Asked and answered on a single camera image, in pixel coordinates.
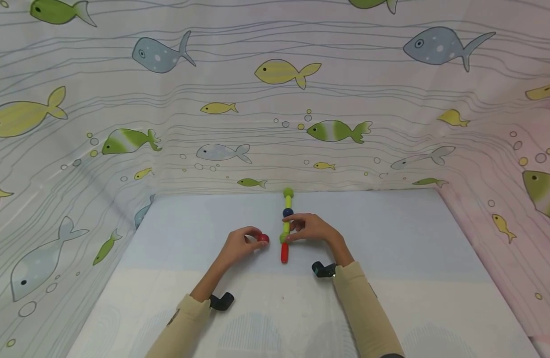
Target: bead stacking toy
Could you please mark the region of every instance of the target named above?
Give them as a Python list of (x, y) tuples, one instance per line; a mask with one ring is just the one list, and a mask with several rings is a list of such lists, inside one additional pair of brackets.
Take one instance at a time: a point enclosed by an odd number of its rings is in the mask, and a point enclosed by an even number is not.
[[(283, 210), (283, 218), (293, 215), (293, 209), (291, 209), (291, 199), (293, 199), (293, 189), (285, 188), (283, 190), (283, 196), (285, 197), (285, 210)], [(281, 242), (281, 263), (286, 264), (289, 261), (289, 244), (285, 241), (285, 238), (291, 233), (291, 223), (283, 223), (283, 232), (279, 235), (279, 241)]]

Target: blue fish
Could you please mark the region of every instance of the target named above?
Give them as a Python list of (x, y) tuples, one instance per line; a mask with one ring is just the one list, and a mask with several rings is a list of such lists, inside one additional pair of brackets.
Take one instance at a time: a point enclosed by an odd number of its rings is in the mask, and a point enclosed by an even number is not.
[(60, 249), (65, 241), (74, 240), (86, 234), (88, 230), (74, 231), (74, 222), (68, 216), (60, 223), (58, 238), (47, 242), (27, 253), (14, 265), (10, 274), (12, 300), (22, 299), (36, 290), (56, 270), (60, 259)]
[(195, 66), (195, 62), (187, 54), (187, 40), (191, 31), (186, 32), (180, 42), (180, 51), (169, 48), (161, 42), (149, 37), (142, 37), (133, 48), (132, 58), (152, 72), (165, 73), (171, 71), (180, 57)]
[(150, 196), (150, 204), (144, 206), (138, 212), (136, 212), (136, 216), (134, 216), (133, 218), (134, 225), (136, 225), (136, 230), (138, 230), (138, 227), (140, 227), (140, 224), (142, 223), (144, 216), (146, 216), (148, 210), (150, 210), (150, 207), (154, 203), (155, 196), (156, 196), (155, 194)]
[(454, 30), (442, 26), (430, 27), (408, 41), (403, 50), (412, 59), (429, 65), (442, 65), (456, 57), (462, 57), (464, 69), (470, 72), (470, 55), (495, 34), (489, 32), (480, 35), (463, 47)]

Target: bubble print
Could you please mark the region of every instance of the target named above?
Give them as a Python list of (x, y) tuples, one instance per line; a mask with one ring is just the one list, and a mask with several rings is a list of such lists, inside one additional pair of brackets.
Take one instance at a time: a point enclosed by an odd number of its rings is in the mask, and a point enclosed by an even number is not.
[(58, 285), (59, 285), (59, 284), (57, 284), (56, 282), (53, 283), (52, 285), (50, 285), (50, 286), (48, 286), (48, 287), (46, 288), (46, 292), (50, 293), (50, 292), (56, 290), (56, 286), (58, 286)]
[(547, 161), (548, 156), (545, 153), (538, 153), (536, 154), (536, 162), (543, 163)]
[(28, 317), (30, 316), (34, 310), (36, 309), (36, 302), (30, 301), (18, 311), (19, 317)]

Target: green ball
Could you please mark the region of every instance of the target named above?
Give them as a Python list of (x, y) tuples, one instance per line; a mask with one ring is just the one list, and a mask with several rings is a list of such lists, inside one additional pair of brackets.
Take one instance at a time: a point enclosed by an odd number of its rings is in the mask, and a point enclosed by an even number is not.
[(287, 196), (293, 197), (294, 196), (293, 189), (291, 189), (289, 187), (283, 189), (283, 196), (284, 197), (287, 197)]

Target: sleeve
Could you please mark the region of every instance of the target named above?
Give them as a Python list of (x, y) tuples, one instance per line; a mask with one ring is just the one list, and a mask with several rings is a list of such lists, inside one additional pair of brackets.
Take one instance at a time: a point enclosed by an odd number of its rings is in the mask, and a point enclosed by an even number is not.
[(337, 266), (335, 289), (361, 358), (403, 357), (392, 325), (358, 262)]
[(209, 313), (209, 299), (197, 302), (186, 294), (146, 358), (187, 358), (207, 323)]

